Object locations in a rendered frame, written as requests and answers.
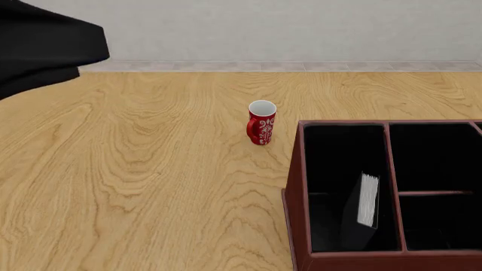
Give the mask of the red-brown desk caddy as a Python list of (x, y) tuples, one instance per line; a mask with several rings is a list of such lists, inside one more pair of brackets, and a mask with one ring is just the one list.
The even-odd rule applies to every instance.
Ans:
[[(343, 251), (361, 172), (378, 230)], [(282, 201), (294, 271), (482, 271), (482, 119), (300, 121)]]

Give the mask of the black book with white pages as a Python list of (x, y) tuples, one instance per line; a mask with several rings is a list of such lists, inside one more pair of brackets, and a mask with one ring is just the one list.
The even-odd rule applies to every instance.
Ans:
[(361, 172), (343, 208), (340, 248), (362, 251), (378, 230), (380, 180)]

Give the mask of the red mug with white pattern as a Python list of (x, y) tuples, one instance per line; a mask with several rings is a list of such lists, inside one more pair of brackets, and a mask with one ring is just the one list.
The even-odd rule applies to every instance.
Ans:
[(249, 105), (246, 134), (253, 144), (267, 145), (270, 143), (276, 112), (276, 105), (270, 101), (258, 100)]

